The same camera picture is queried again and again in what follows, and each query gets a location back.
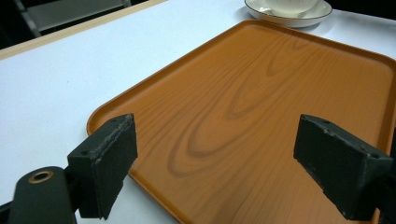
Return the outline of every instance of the white table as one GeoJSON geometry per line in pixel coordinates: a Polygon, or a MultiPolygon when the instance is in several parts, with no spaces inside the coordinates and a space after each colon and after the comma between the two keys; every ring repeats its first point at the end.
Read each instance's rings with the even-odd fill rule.
{"type": "MultiPolygon", "coordinates": [[[[243,0],[168,0],[0,61],[0,204],[12,200],[23,175],[66,167],[98,106],[252,19],[243,0]]],[[[334,10],[301,30],[396,59],[396,21],[334,10]]],[[[174,222],[128,176],[107,221],[174,222]]]]}

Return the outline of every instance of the white bowl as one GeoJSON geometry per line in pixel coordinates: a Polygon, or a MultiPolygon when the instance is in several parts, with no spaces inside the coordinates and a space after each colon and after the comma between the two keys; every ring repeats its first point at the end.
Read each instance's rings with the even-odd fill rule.
{"type": "Polygon", "coordinates": [[[332,13],[332,6],[323,0],[318,0],[314,7],[300,13],[296,18],[275,16],[272,13],[272,9],[262,0],[245,0],[245,4],[247,5],[248,12],[254,18],[290,28],[299,28],[320,23],[332,13]]]}

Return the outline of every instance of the brown tray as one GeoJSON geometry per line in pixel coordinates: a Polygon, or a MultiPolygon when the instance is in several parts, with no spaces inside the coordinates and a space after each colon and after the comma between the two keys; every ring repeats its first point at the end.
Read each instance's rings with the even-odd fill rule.
{"type": "Polygon", "coordinates": [[[293,158],[300,114],[389,153],[396,62],[244,21],[98,108],[134,113],[130,175],[185,223],[346,223],[293,158]]]}

